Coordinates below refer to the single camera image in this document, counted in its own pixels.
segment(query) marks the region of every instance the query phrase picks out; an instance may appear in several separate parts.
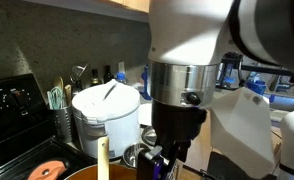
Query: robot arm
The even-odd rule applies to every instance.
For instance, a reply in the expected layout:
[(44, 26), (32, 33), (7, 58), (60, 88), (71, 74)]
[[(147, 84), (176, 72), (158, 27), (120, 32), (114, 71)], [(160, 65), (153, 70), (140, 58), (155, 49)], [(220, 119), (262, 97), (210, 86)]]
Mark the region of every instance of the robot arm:
[(185, 160), (225, 53), (294, 72), (294, 0), (152, 0), (149, 23), (152, 125), (169, 160)]

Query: plastic bottle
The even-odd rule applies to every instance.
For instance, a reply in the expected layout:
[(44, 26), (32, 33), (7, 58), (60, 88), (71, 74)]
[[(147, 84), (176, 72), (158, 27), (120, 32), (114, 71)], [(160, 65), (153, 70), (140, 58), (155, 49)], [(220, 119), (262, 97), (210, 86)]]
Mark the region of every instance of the plastic bottle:
[(110, 80), (115, 79), (114, 75), (110, 71), (110, 66), (105, 66), (104, 83), (108, 83)]
[(97, 86), (102, 84), (103, 82), (99, 79), (98, 77), (98, 70), (97, 69), (92, 69), (91, 73), (93, 74), (93, 78), (91, 79), (90, 86)]
[(116, 81), (123, 83), (123, 84), (127, 84), (126, 75), (124, 73), (117, 73), (116, 76), (117, 76)]

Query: stovetop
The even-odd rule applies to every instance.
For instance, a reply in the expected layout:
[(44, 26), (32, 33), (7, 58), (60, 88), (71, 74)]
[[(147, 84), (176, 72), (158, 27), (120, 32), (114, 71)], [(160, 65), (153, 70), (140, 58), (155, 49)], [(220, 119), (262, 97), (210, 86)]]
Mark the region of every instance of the stovetop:
[(62, 161), (64, 179), (96, 160), (54, 137), (55, 125), (32, 74), (0, 80), (0, 180), (26, 180), (39, 165)]

